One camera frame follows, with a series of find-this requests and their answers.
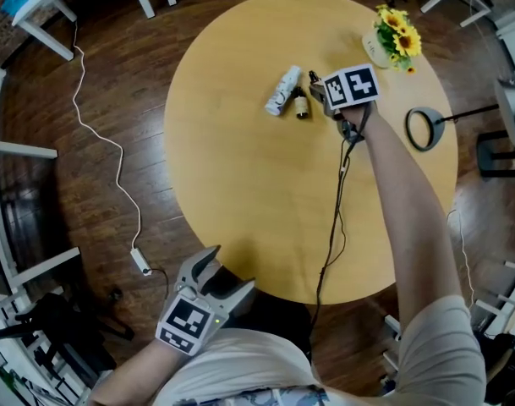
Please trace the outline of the white tube bottle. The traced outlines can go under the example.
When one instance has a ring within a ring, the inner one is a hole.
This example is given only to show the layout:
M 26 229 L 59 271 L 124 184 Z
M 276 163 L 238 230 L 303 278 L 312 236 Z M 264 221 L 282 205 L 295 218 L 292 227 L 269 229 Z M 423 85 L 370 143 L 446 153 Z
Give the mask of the white tube bottle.
M 287 73 L 283 75 L 274 93 L 265 105 L 265 110 L 268 113 L 273 116 L 282 114 L 282 110 L 291 97 L 294 88 L 298 85 L 301 72 L 302 69 L 299 66 L 293 65 Z

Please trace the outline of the person's dark trousers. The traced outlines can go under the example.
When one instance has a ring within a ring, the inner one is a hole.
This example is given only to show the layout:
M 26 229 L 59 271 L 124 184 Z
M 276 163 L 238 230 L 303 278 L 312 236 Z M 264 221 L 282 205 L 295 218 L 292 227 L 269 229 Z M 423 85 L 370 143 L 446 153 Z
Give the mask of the person's dark trousers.
M 306 305 L 257 288 L 244 298 L 223 327 L 270 333 L 290 341 L 308 358 L 311 356 L 311 315 Z

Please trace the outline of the person's white printed T-shirt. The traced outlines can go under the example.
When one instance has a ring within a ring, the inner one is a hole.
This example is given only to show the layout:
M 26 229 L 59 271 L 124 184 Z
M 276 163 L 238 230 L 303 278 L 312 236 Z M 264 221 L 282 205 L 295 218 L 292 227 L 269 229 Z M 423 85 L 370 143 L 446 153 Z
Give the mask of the person's white printed T-shirt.
M 90 406 L 483 406 L 485 363 L 463 299 L 426 306 L 403 331 L 397 386 L 385 397 L 358 397 L 321 382 L 303 352 L 276 335 L 222 329 L 156 392 L 135 385 L 95 390 Z

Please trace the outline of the round white table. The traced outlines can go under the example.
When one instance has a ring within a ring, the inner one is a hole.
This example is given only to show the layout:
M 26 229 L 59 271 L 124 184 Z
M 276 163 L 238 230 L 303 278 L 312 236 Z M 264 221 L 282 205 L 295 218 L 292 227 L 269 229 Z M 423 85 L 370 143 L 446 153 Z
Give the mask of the round white table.
M 515 145 L 510 151 L 495 151 L 498 140 L 508 139 L 506 130 L 486 132 L 477 137 L 477 166 L 483 180 L 515 178 Z

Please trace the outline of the black desk lamp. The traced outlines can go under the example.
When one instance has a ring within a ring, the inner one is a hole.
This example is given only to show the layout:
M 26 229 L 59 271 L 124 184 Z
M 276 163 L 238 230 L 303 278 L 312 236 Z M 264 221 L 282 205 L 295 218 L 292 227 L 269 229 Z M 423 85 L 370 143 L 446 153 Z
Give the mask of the black desk lamp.
M 503 121 L 506 137 L 515 146 L 515 84 L 505 80 L 495 80 L 494 92 L 496 103 L 476 108 L 467 112 L 461 112 L 449 117 L 443 117 L 441 113 L 429 107 L 412 108 L 404 120 L 404 128 L 408 141 L 418 151 L 429 151 L 440 141 L 445 131 L 445 123 L 456 123 L 460 118 L 471 117 L 483 112 L 499 110 Z M 413 115 L 419 115 L 426 123 L 429 130 L 429 138 L 425 145 L 420 145 L 414 138 L 410 124 Z

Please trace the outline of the person's right forearm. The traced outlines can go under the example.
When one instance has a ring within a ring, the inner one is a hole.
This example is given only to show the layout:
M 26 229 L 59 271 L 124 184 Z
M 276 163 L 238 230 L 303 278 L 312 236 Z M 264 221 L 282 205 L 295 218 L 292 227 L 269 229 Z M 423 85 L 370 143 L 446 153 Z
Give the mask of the person's right forearm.
M 462 294 L 446 216 L 424 172 L 374 103 L 341 113 L 361 131 L 368 148 L 405 329 L 431 303 Z

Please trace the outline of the person's left forearm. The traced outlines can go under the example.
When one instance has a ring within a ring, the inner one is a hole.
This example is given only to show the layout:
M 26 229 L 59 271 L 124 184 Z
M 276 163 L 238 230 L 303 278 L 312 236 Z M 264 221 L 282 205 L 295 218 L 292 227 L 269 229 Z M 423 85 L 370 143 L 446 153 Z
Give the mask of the person's left forearm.
M 154 339 L 98 384 L 88 406 L 147 406 L 190 356 Z

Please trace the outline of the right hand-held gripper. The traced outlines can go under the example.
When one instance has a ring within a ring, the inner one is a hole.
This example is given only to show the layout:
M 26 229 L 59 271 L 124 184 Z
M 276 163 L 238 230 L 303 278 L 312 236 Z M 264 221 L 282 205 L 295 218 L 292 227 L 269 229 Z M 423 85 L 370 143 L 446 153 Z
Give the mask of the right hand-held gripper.
M 322 105 L 323 113 L 337 122 L 342 137 L 349 143 L 362 138 L 356 126 L 341 114 L 346 107 L 365 105 L 379 98 L 380 88 L 370 63 L 339 69 L 321 81 L 310 84 L 310 94 Z

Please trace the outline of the sunflowers in white pot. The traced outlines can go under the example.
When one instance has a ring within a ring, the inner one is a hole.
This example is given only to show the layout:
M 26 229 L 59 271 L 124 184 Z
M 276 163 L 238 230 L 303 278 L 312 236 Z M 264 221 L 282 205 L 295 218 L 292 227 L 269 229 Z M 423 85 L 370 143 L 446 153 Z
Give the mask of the sunflowers in white pot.
M 362 37 L 368 57 L 378 68 L 414 74 L 413 59 L 422 54 L 422 41 L 408 13 L 387 4 L 377 6 L 376 11 L 371 30 Z

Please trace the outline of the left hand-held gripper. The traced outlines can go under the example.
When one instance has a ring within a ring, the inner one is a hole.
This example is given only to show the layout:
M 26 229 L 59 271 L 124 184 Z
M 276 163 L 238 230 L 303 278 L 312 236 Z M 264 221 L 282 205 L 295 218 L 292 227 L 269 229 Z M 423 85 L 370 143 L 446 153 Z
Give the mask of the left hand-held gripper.
M 255 288 L 252 278 L 224 294 L 200 292 L 222 267 L 216 259 L 220 249 L 220 245 L 207 247 L 183 262 L 156 326 L 156 339 L 188 356 L 205 346 Z

